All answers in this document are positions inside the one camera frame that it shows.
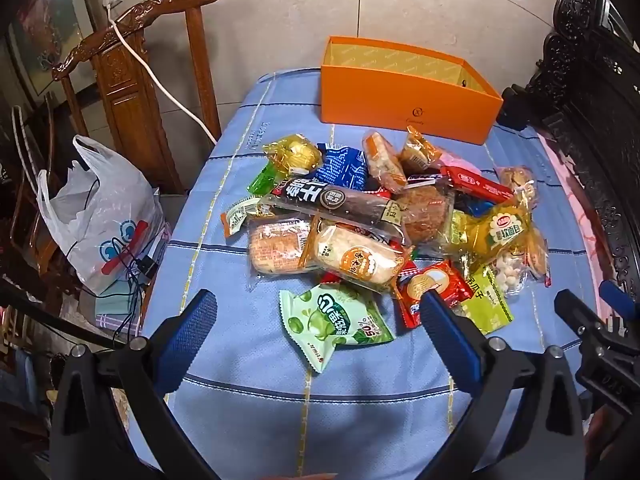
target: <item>picture frame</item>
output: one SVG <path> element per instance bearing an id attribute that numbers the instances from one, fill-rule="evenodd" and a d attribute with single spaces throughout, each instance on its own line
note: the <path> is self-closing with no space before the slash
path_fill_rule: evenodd
<path id="1" fill-rule="evenodd" d="M 66 101 L 62 84 L 51 68 L 63 61 L 83 38 L 94 32 L 86 0 L 26 0 L 5 35 L 20 84 L 33 107 L 50 91 L 58 103 Z M 76 92 L 95 83 L 89 62 L 71 74 Z"/>

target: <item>orange box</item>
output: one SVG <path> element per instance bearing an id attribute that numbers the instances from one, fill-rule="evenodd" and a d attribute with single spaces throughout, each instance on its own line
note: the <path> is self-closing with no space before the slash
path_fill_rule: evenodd
<path id="1" fill-rule="evenodd" d="M 482 144 L 502 98 L 460 57 L 418 46 L 331 36 L 321 73 L 321 120 Z"/>

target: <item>green wrapper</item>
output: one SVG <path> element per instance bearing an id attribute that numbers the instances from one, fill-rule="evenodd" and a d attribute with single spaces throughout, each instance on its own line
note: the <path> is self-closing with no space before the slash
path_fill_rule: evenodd
<path id="1" fill-rule="evenodd" d="M 456 314 L 468 317 L 483 334 L 498 330 L 513 321 L 511 310 L 489 267 L 482 267 L 466 282 L 473 289 L 474 296 L 455 307 Z"/>
<path id="2" fill-rule="evenodd" d="M 280 291 L 284 328 L 321 373 L 336 345 L 393 341 L 372 293 L 343 283 L 321 283 L 300 296 Z"/>
<path id="3" fill-rule="evenodd" d="M 247 191 L 255 196 L 265 196 L 276 187 L 276 184 L 279 183 L 283 177 L 283 174 L 276 170 L 276 167 L 269 161 L 254 178 L 254 181 L 249 184 Z"/>

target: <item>blue tablecloth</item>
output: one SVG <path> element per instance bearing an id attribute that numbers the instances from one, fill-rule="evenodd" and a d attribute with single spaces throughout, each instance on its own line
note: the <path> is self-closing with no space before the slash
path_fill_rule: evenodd
<path id="1" fill-rule="evenodd" d="M 264 281 L 248 292 L 246 231 L 230 240 L 223 235 L 220 213 L 247 195 L 266 163 L 265 142 L 301 133 L 313 142 L 361 146 L 366 128 L 321 123 L 319 111 L 319 70 L 275 73 L 256 83 L 190 193 L 159 269 L 143 333 L 177 315 L 201 288 L 218 298 L 218 320 L 169 406 L 223 479 L 303 471 L 337 472 L 342 480 L 413 480 L 469 401 L 450 392 L 447 371 L 424 330 L 404 330 L 391 299 L 379 297 L 382 316 L 398 338 L 340 348 L 324 373 L 312 375 L 284 332 L 278 290 L 301 293 L 315 285 L 314 277 Z M 392 139 L 402 135 L 381 132 Z M 431 140 L 489 178 L 496 178 L 496 166 L 525 164 L 534 171 L 540 192 L 534 220 L 548 239 L 553 284 L 528 286 L 510 300 L 514 321 L 496 334 L 520 350 L 560 345 L 575 371 L 578 342 L 554 314 L 553 298 L 569 288 L 593 307 L 594 290 L 580 231 L 536 133 L 495 125 L 484 146 Z M 487 459 L 506 436 L 517 402 L 515 392 Z M 139 455 L 155 463 L 134 421 L 130 437 Z"/>

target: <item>bolt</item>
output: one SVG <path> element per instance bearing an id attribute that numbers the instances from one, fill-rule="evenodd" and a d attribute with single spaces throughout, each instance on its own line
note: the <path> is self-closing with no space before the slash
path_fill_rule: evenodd
<path id="1" fill-rule="evenodd" d="M 73 357 L 82 357 L 86 352 L 86 346 L 84 345 L 76 345 L 71 349 L 71 355 Z"/>
<path id="2" fill-rule="evenodd" d="M 548 351 L 556 359 L 559 359 L 564 355 L 564 352 L 562 351 L 562 349 L 556 345 L 551 345 L 549 348 L 546 349 L 546 351 Z"/>
<path id="3" fill-rule="evenodd" d="M 500 352 L 507 348 L 507 343 L 505 343 L 504 339 L 500 337 L 492 337 L 491 339 L 489 339 L 489 346 L 496 352 Z"/>
<path id="4" fill-rule="evenodd" d="M 142 350 L 146 346 L 146 337 L 135 337 L 129 343 L 132 350 Z"/>

